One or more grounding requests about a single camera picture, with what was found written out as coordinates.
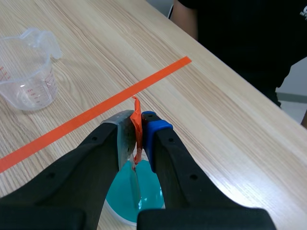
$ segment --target plastic measuring cup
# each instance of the plastic measuring cup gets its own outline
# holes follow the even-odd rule
[[[20,36],[0,39],[0,94],[21,110],[53,102],[58,89],[50,55],[62,56],[50,31],[29,28]]]

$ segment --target orange tape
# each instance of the orange tape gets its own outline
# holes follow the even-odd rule
[[[34,153],[40,151],[44,147],[50,145],[54,141],[60,139],[66,134],[72,132],[73,130],[79,128],[95,117],[101,115],[105,111],[111,109],[117,104],[123,102],[124,100],[132,97],[138,92],[146,89],[152,84],[158,82],[159,80],[165,78],[169,74],[175,72],[176,70],[189,64],[191,60],[188,57],[183,57],[182,59],[174,62],[173,64],[165,67],[164,69],[156,72],[155,74],[139,81],[138,83],[131,85],[130,87],[124,89],[118,94],[110,97],[109,99],[99,103],[98,105],[90,108],[89,110],[81,113],[80,115],[74,117],[73,119],[65,122],[64,124],[58,126],[57,128],[49,131],[48,133],[40,136],[39,138],[31,141],[30,143],[22,146],[20,149],[6,155],[0,159],[0,173],[9,169],[10,167],[18,164],[24,159],[30,157]]]

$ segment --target wooden table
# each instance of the wooden table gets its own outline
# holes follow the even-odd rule
[[[0,36],[52,31],[59,93],[18,111],[0,99],[0,156],[187,55],[192,63],[138,94],[175,127],[195,161],[231,199],[269,211],[278,229],[307,225],[307,131],[142,0],[0,1]],[[0,173],[0,196],[75,148],[127,100]],[[103,210],[101,229],[127,227]]]

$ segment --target black shirt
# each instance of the black shirt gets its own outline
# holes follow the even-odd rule
[[[258,89],[307,56],[307,0],[179,2],[198,11],[198,41]]]

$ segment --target teal liquid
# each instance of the teal liquid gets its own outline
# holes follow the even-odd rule
[[[132,187],[130,183],[131,163],[129,161],[116,175],[106,200],[111,208],[122,218],[136,223],[138,213],[145,209],[162,208],[164,204],[158,177],[152,172],[148,161],[142,160],[136,166],[141,191],[139,207],[133,203]]]

